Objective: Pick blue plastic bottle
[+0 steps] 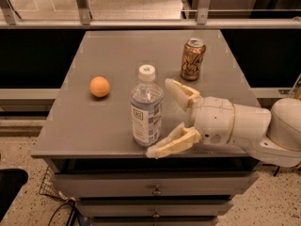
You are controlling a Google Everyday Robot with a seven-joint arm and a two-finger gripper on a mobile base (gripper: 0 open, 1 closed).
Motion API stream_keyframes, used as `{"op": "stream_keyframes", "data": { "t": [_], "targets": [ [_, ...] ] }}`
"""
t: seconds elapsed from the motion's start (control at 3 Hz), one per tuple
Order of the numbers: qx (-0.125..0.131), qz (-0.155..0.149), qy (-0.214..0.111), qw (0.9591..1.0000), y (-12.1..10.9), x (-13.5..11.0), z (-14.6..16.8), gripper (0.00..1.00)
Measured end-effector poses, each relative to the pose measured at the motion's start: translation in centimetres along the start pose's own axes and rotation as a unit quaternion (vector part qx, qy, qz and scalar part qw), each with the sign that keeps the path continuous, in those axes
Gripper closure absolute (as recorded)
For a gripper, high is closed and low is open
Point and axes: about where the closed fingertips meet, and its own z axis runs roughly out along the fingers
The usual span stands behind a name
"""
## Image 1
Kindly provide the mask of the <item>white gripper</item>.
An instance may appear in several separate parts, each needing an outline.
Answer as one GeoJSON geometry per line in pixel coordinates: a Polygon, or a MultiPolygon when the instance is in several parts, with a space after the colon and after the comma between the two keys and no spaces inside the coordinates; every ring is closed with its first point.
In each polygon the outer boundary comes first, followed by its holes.
{"type": "Polygon", "coordinates": [[[174,79],[167,78],[166,89],[183,111],[192,107],[190,125],[180,123],[167,137],[146,151],[148,158],[163,158],[190,149],[201,141],[205,145],[225,145],[234,124],[234,106],[227,99],[206,97],[174,79]]]}

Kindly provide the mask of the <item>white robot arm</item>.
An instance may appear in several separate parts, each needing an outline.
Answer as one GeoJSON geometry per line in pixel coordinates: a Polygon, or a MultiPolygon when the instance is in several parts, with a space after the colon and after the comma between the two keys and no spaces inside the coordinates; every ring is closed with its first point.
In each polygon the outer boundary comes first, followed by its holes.
{"type": "Polygon", "coordinates": [[[192,148],[241,148],[249,156],[281,167],[301,163],[301,101],[283,98],[271,109],[236,105],[227,99],[202,97],[198,91],[174,80],[166,88],[182,110],[190,110],[190,125],[180,123],[170,134],[148,148],[146,156],[162,158],[192,148]]]}

